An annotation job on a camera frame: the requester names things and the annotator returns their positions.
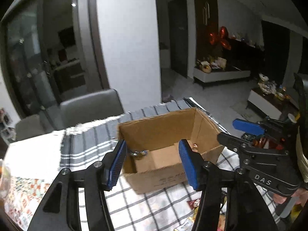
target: door handle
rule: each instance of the door handle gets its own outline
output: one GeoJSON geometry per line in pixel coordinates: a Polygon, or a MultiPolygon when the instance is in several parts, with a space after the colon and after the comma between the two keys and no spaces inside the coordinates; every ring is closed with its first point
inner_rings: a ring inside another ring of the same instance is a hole
{"type": "Polygon", "coordinates": [[[208,25],[208,15],[206,7],[203,7],[203,24],[208,25]]]}
{"type": "Polygon", "coordinates": [[[208,18],[210,18],[210,4],[208,2],[206,2],[206,8],[207,8],[208,18]]]}

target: person's hand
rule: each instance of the person's hand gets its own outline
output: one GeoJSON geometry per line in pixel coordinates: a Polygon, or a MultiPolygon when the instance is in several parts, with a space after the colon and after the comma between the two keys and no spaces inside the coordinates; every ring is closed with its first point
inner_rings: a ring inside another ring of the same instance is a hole
{"type": "MultiPolygon", "coordinates": [[[[292,194],[292,197],[294,196],[299,197],[299,199],[296,201],[295,204],[301,204],[301,206],[303,207],[308,199],[308,191],[306,189],[299,188],[298,190],[295,191],[294,194],[292,194]]],[[[287,199],[286,197],[282,197],[278,194],[274,194],[273,196],[274,202],[278,204],[284,203],[286,199],[287,199]]]]}

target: table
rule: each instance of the table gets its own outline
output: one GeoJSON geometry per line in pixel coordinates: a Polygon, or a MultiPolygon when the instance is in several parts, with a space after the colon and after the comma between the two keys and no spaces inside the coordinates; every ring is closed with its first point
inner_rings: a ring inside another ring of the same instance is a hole
{"type": "MultiPolygon", "coordinates": [[[[192,98],[192,103],[200,107],[192,98]]],[[[120,116],[97,120],[54,131],[10,145],[5,163],[13,176],[10,194],[5,202],[6,213],[24,230],[30,223],[40,200],[50,183],[63,167],[72,171],[85,169],[114,149],[118,122],[165,114],[170,111],[189,108],[184,100],[172,101],[120,116]]],[[[204,110],[221,131],[227,130],[210,113],[204,110]]],[[[225,148],[217,165],[226,170],[239,167],[238,155],[225,148]]],[[[264,188],[257,186],[276,221],[275,204],[264,188]]],[[[110,217],[115,230],[170,230],[178,227],[192,215],[187,201],[201,197],[187,183],[164,188],[151,193],[137,195],[120,175],[113,190],[105,192],[110,217]]],[[[80,220],[82,230],[88,230],[84,201],[84,190],[79,189],[80,220]]],[[[221,213],[226,212],[226,204],[221,213]]]]}
{"type": "Polygon", "coordinates": [[[288,113],[296,115],[298,112],[298,109],[289,100],[281,101],[273,94],[267,95],[259,87],[250,91],[248,106],[256,108],[263,115],[276,120],[283,120],[281,118],[286,118],[288,113]]]}

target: red balloon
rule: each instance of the red balloon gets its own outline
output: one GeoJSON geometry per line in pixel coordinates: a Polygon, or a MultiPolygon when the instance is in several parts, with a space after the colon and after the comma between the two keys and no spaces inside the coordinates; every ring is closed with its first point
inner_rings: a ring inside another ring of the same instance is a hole
{"type": "Polygon", "coordinates": [[[228,30],[225,26],[221,26],[220,30],[219,30],[219,37],[224,39],[224,38],[228,38],[229,33],[228,30]]]}
{"type": "Polygon", "coordinates": [[[214,45],[218,42],[218,35],[217,33],[213,32],[210,33],[210,44],[214,45]]]}
{"type": "Polygon", "coordinates": [[[226,39],[220,39],[219,41],[225,49],[231,50],[231,45],[226,39]]]}

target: gray striped cloth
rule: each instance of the gray striped cloth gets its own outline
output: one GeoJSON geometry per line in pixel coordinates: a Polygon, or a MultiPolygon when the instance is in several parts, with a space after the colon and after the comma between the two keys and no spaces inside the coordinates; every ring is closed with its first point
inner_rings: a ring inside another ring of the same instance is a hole
{"type": "MultiPolygon", "coordinates": [[[[93,162],[101,160],[107,152],[114,149],[117,144],[117,124],[144,117],[162,115],[171,111],[196,106],[206,113],[209,118],[223,132],[227,130],[219,124],[210,113],[201,108],[195,101],[183,99],[160,104],[135,112],[129,112],[118,117],[97,121],[67,129],[61,145],[60,168],[68,167],[72,171],[87,168],[93,162]]],[[[238,155],[224,148],[218,158],[217,165],[221,169],[235,170],[239,167],[238,155]]],[[[275,204],[268,194],[268,190],[256,185],[269,207],[276,222],[279,217],[275,215],[275,204]]],[[[125,180],[119,177],[118,183],[112,191],[105,192],[110,217],[115,230],[144,231],[144,230],[169,230],[183,224],[185,219],[192,216],[193,212],[187,204],[188,200],[201,197],[201,192],[196,192],[186,182],[172,187],[167,187],[146,194],[136,194],[125,180]]],[[[89,230],[84,201],[84,190],[79,189],[80,220],[82,230],[89,230]]],[[[226,204],[221,213],[226,213],[226,204]]]]}

